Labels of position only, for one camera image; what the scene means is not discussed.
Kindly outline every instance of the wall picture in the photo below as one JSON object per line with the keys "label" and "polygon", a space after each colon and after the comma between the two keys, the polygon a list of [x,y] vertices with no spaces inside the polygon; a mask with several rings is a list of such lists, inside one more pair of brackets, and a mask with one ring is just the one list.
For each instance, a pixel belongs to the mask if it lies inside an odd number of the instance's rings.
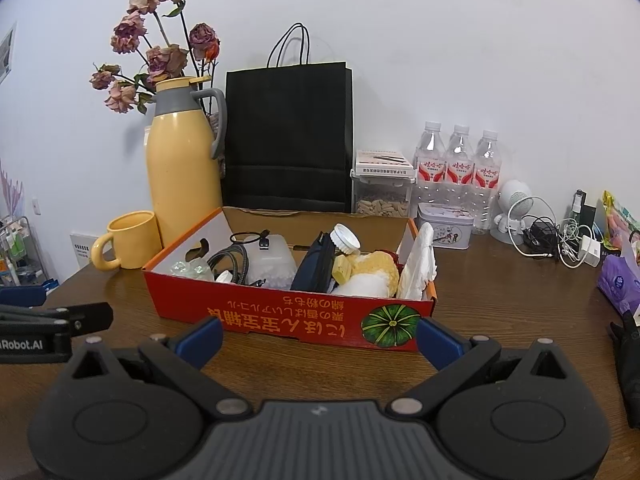
{"label": "wall picture", "polygon": [[2,43],[0,43],[0,84],[7,76],[9,72],[11,72],[11,56],[12,49],[15,41],[15,25],[9,31],[9,33],[4,37]]}

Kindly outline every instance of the snack bag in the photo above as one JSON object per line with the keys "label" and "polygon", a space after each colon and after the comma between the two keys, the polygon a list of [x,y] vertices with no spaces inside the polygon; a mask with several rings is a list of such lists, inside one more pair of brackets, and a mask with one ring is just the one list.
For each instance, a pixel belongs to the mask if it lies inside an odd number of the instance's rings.
{"label": "snack bag", "polygon": [[640,222],[635,220],[631,213],[622,207],[615,197],[605,191],[602,194],[602,203],[604,204],[607,216],[607,224],[605,226],[604,245],[607,249],[623,248],[623,240],[629,240],[634,231],[634,238],[630,241],[636,254],[636,262],[640,265]]}

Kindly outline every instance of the white fan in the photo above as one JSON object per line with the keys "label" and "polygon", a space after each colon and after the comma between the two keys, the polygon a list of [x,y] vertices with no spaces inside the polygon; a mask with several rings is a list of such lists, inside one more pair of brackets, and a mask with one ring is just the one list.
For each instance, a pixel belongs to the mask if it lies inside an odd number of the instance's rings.
{"label": "white fan", "polygon": [[531,196],[529,186],[519,180],[508,180],[500,186],[498,205],[502,209],[502,213],[494,218],[494,224],[497,226],[491,229],[494,238],[511,244],[511,236],[513,236],[516,245],[522,243],[522,229],[525,227],[522,217],[533,207],[532,198],[524,200],[529,196]]}

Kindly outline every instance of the white charging cable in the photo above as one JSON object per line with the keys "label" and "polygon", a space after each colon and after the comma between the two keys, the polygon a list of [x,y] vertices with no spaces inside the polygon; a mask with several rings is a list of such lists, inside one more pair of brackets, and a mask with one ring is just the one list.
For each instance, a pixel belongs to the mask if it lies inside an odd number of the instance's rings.
{"label": "white charging cable", "polygon": [[[589,250],[591,249],[591,244],[593,243],[594,238],[595,238],[594,235],[593,235],[593,230],[588,225],[578,225],[577,222],[573,218],[565,218],[560,222],[560,225],[556,226],[556,215],[554,213],[554,210],[551,209],[551,206],[548,204],[548,202],[544,198],[542,198],[541,196],[526,196],[526,197],[521,198],[520,200],[517,200],[516,202],[514,202],[513,205],[511,205],[511,207],[509,208],[509,211],[507,213],[507,225],[508,226],[511,225],[511,212],[513,211],[513,208],[516,207],[521,202],[524,202],[525,200],[531,200],[533,198],[537,198],[538,200],[540,200],[540,202],[542,202],[544,205],[546,205],[546,207],[549,209],[549,211],[551,211],[551,218],[553,219],[554,227],[558,229],[558,233],[560,232],[562,222],[566,222],[566,221],[569,222],[568,224],[566,224],[564,226],[564,229],[562,231],[562,236],[559,237],[559,240],[558,240],[558,253],[559,253],[559,256],[560,256],[560,260],[562,261],[562,263],[564,264],[565,267],[568,267],[569,269],[577,269],[577,267],[580,267],[584,263],[584,261],[585,261],[585,259],[587,257],[587,254],[589,254]],[[578,261],[577,253],[571,247],[569,247],[569,244],[567,242],[571,241],[571,240],[579,241],[581,239],[579,237],[579,231],[580,231],[581,227],[585,227],[585,228],[587,228],[589,230],[590,241],[589,241],[589,247],[587,248],[587,251],[585,251],[585,253],[583,254],[582,259],[580,259]],[[508,228],[508,231],[509,231],[509,238],[511,239],[511,243],[516,248],[516,250],[520,254],[522,254],[522,256],[529,256],[531,258],[540,258],[540,257],[553,258],[554,257],[553,254],[549,254],[549,253],[527,254],[527,253],[522,252],[520,250],[520,248],[516,245],[516,242],[513,240],[513,234],[511,233],[511,229]],[[569,265],[564,260],[564,258],[562,257],[563,254],[566,254],[570,258],[570,260],[572,262],[578,262],[577,265]]]}

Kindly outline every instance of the wooden table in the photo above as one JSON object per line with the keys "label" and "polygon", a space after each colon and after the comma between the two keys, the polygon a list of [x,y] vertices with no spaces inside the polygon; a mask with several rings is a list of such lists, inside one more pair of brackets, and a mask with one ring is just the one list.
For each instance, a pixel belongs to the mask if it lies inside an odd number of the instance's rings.
{"label": "wooden table", "polygon": [[[434,317],[465,336],[486,333],[505,347],[527,347],[540,336],[560,343],[609,419],[612,443],[598,477],[637,479],[640,431],[626,425],[606,326],[617,320],[595,288],[599,269],[569,270],[524,258],[490,236],[466,251],[436,250],[438,304]],[[143,337],[179,333],[185,324],[156,315],[142,274],[85,267],[47,300],[49,306],[109,301],[115,320],[101,334],[114,347]],[[28,421],[62,365],[0,365],[0,479],[41,478],[26,441]],[[393,396],[433,373],[418,354],[302,344],[259,334],[225,334],[207,374],[257,406],[263,399]]]}

